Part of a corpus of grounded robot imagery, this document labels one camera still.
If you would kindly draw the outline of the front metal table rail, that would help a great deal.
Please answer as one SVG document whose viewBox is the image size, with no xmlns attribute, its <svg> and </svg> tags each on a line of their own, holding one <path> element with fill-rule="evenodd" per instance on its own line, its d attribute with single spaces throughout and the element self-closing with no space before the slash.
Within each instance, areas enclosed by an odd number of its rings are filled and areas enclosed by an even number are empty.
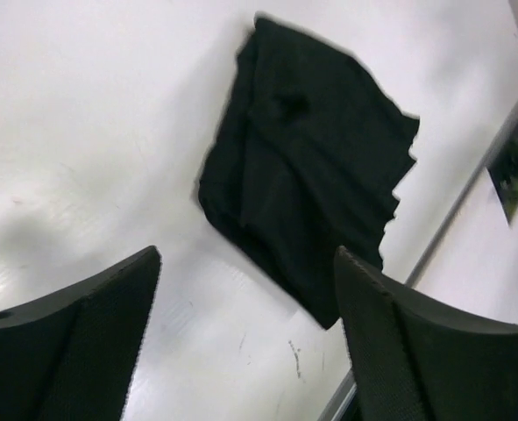
<svg viewBox="0 0 518 421">
<path fill-rule="evenodd" d="M 436 233 L 431 238 L 429 245 L 424 249 L 422 257 L 415 264 L 412 272 L 410 273 L 406 282 L 404 283 L 404 285 L 407 288 L 413 289 L 420 282 L 422 274 L 431 262 L 431 259 L 434 257 L 436 250 L 443 242 L 446 233 L 455 221 L 455 218 L 460 212 L 462 205 L 465 203 L 468 196 L 474 189 L 474 186 L 477 183 L 480 173 L 484 170 L 484 168 L 489 164 L 490 161 L 493 161 L 495 159 L 498 152 L 508 141 L 508 137 L 513 128 L 516 126 L 517 120 L 518 100 L 516 101 L 512 110 L 508 113 L 506 120 L 504 121 L 501 128 L 493 138 L 491 145 L 487 148 L 485 154 L 480 159 L 477 167 L 473 170 L 467 184 L 462 188 L 458 198 L 455 200 L 455 202 L 449 209 L 448 213 L 446 214 L 443 222 L 439 225 Z M 329 400 L 329 403 L 323 410 L 321 416 L 319 417 L 319 420 L 341 420 L 346 410 L 354 402 L 356 394 L 357 385 L 354 379 L 353 372 L 349 370 L 349 372 L 346 374 L 344 379 L 339 384 L 337 391 Z"/>
</svg>

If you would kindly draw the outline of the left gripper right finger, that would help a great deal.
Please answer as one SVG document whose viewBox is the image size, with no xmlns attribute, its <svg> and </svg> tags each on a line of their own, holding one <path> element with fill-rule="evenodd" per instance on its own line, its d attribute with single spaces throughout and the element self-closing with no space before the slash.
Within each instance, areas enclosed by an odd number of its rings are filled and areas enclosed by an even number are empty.
<svg viewBox="0 0 518 421">
<path fill-rule="evenodd" d="M 518 420 L 518 325 L 451 307 L 341 246 L 334 260 L 365 420 Z"/>
</svg>

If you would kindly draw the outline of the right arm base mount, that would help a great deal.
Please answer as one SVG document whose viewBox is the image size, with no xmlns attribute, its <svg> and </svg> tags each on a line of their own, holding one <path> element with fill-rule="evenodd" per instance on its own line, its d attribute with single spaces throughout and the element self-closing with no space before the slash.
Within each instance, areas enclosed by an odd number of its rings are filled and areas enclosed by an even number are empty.
<svg viewBox="0 0 518 421">
<path fill-rule="evenodd" d="M 518 119 L 487 171 L 510 225 L 518 210 Z"/>
</svg>

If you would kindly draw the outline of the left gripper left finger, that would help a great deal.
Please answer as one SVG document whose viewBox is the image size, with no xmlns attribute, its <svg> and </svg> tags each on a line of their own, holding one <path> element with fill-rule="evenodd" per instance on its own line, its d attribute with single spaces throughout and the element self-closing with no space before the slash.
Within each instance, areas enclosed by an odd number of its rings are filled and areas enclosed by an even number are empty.
<svg viewBox="0 0 518 421">
<path fill-rule="evenodd" d="M 149 246 L 0 311 L 0 420 L 120 419 L 160 269 Z"/>
</svg>

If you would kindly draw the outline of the black pleated skirt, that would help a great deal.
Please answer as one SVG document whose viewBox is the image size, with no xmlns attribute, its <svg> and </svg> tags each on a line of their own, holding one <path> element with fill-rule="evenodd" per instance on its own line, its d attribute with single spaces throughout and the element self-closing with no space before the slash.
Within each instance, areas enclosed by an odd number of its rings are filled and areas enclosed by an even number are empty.
<svg viewBox="0 0 518 421">
<path fill-rule="evenodd" d="M 323 328 L 346 246 L 380 267 L 420 121 L 354 57 L 266 16 L 237 73 L 198 199 L 208 221 Z"/>
</svg>

